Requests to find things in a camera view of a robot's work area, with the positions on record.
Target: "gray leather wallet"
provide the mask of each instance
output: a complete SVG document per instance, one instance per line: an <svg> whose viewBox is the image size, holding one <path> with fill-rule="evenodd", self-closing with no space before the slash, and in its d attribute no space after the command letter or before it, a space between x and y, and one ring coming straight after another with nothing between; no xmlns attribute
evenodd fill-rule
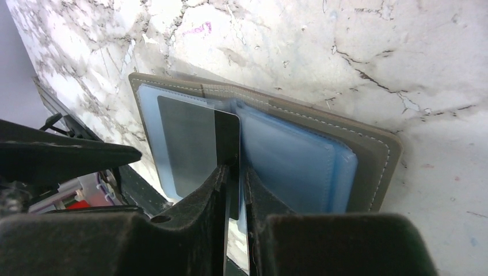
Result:
<svg viewBox="0 0 488 276"><path fill-rule="evenodd" d="M136 99L136 92L141 84L202 98L237 98L266 114L345 143L358 159L347 211L368 212L380 209L401 157L402 145L398 137L374 126L245 87L200 78L193 79L178 80L138 72L129 75Z"/></svg>

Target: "marble surface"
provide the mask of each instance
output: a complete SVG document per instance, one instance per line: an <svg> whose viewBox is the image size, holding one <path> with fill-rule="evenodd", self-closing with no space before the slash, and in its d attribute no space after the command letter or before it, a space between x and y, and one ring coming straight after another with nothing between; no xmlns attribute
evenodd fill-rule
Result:
<svg viewBox="0 0 488 276"><path fill-rule="evenodd" d="M133 71L228 79L388 129L405 154L382 211L441 275L488 271L488 2L7 0L42 84L163 193ZM229 256L246 269L230 224Z"/></svg>

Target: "card holder wallet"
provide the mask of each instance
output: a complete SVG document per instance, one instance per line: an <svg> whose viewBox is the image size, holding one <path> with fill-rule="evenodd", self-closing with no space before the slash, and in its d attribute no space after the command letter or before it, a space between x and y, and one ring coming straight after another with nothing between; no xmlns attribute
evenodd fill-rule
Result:
<svg viewBox="0 0 488 276"><path fill-rule="evenodd" d="M379 210L402 152L392 133L244 87L137 72L129 81L164 191L170 183L161 177L156 145L164 140L148 131L154 118L142 103L156 96L237 114L242 154L263 184L299 213ZM167 195L178 195L176 189Z"/></svg>

